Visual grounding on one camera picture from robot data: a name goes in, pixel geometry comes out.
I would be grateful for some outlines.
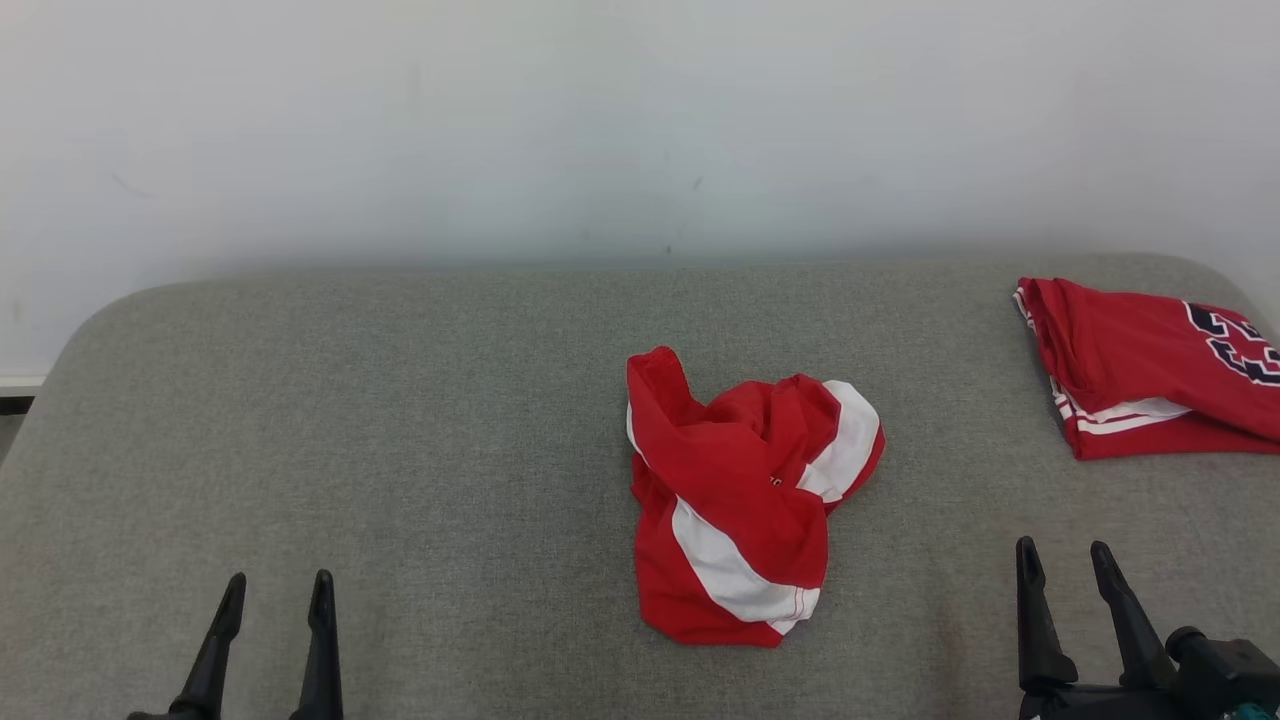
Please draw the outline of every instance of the gray fabric surface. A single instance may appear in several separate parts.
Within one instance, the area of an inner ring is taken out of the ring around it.
[[[4,456],[9,454],[13,438],[18,437],[23,418],[26,415],[0,415],[0,462],[4,462]]]
[[[297,702],[317,568],[349,717],[1006,717],[1014,542],[1032,534],[1085,680],[1119,652],[1088,547],[1161,635],[1280,657],[1280,459],[1076,462],[1019,275],[1258,318],[1156,256],[769,269],[261,277],[90,320],[0,469],[0,716],[123,717],[180,688],[248,574],[227,717]],[[774,651],[640,620],[627,356],[695,395],[803,372],[879,411],[879,470],[831,521],[813,620]]]

